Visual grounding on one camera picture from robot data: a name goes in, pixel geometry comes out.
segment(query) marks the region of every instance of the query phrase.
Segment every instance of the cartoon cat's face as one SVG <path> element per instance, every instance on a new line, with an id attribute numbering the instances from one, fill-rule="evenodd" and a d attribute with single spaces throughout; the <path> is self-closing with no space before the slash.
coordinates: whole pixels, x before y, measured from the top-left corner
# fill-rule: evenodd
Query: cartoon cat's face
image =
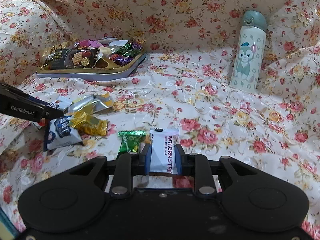
<path id="1" fill-rule="evenodd" d="M 248 62 L 253 58 L 253 52 L 248 46 L 242 46 L 239 50 L 238 57 L 242 62 Z"/>

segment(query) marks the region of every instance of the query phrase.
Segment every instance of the gold round label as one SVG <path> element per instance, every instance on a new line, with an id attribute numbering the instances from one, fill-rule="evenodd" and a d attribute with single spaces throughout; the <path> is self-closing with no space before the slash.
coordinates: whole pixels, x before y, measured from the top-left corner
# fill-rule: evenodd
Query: gold round label
<path id="1" fill-rule="evenodd" d="M 81 60 L 81 65 L 82 65 L 82 66 L 87 66 L 87 65 L 89 65 L 89 62 L 90 62 L 90 60 L 89 60 L 87 57 L 84 57 L 84 58 Z"/>

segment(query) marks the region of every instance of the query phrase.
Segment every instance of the floral fabric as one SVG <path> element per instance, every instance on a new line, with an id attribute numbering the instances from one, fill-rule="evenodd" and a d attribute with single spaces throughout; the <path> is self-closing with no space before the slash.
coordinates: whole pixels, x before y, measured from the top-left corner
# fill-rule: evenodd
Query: floral fabric
<path id="1" fill-rule="evenodd" d="M 229 87 L 240 19 L 268 22 L 259 92 Z M 302 228 L 320 239 L 319 0 L 0 0 L 2 79 L 52 101 L 110 92 L 106 137 L 43 152 L 43 131 L 0 118 L 0 205 L 19 229 L 23 190 L 97 155 L 114 159 L 120 130 L 179 128 L 187 153 L 229 155 L 300 187 L 310 201 Z M 63 41 L 136 39 L 150 54 L 129 78 L 36 78 L 39 50 Z M 137 187 L 187 187 L 189 178 L 136 177 Z"/>

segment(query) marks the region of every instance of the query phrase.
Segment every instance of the thermos bottle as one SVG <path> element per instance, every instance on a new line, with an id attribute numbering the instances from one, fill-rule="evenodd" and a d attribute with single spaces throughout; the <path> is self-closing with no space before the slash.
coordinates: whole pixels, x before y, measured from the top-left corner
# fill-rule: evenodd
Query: thermos bottle
<path id="1" fill-rule="evenodd" d="M 247 11 L 241 26 L 230 86 L 255 93 L 266 41 L 267 22 L 261 13 Z"/>

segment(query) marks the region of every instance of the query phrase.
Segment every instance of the bottle cap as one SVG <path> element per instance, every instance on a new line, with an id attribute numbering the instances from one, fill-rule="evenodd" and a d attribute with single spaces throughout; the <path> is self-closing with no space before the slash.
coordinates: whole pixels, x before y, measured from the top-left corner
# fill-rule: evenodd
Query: bottle cap
<path id="1" fill-rule="evenodd" d="M 256 11 L 246 11 L 242 18 L 241 26 L 254 26 L 262 29 L 264 32 L 267 30 L 265 17 Z"/>

